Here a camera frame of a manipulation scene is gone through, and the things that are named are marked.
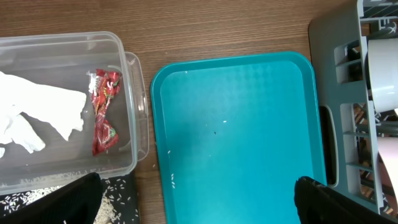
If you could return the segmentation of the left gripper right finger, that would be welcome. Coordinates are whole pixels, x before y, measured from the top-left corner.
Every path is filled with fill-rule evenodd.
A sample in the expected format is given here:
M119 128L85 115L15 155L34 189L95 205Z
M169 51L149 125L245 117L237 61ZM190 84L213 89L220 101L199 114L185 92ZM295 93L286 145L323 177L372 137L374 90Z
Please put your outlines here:
M310 177L299 178L294 191L302 224L395 224Z

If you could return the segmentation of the red snack wrapper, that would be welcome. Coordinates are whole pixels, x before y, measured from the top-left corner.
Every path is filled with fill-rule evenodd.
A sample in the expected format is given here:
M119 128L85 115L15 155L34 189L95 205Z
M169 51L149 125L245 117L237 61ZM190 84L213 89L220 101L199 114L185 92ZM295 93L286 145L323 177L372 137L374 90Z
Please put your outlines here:
M89 96L95 116L92 154L97 156L113 147L119 136L111 123L106 119L106 112L121 89L119 72L96 69L89 72Z

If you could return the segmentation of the white napkin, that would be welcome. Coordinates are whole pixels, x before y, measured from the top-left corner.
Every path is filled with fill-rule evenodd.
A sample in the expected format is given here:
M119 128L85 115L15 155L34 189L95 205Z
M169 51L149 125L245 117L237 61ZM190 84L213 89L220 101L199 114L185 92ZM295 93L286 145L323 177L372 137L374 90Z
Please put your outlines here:
M49 123L68 141L72 131L83 130L81 112L85 103L86 95L80 91L42 85L2 72L1 144L19 144L30 154L46 147L24 113Z

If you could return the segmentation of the small pink plate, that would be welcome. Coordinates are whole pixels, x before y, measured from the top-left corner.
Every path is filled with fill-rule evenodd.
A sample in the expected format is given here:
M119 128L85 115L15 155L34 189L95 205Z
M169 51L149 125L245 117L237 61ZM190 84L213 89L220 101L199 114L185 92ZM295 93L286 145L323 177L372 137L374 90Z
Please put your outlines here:
M377 148L382 185L389 187L388 195L397 198L397 138L378 137Z

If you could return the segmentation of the grey bowl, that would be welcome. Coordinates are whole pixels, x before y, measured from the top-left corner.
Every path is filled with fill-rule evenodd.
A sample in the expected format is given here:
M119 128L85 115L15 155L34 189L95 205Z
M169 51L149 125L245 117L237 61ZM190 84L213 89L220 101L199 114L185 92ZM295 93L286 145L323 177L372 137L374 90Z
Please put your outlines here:
M375 110L397 109L397 38L370 40L368 67Z

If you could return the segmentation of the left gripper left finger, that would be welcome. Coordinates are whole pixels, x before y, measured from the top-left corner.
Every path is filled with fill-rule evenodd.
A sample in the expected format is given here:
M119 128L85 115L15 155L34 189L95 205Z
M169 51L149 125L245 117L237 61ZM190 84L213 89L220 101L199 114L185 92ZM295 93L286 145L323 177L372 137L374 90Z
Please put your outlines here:
M87 174L24 208L1 218L1 223L82 223L92 224L103 197L97 173Z

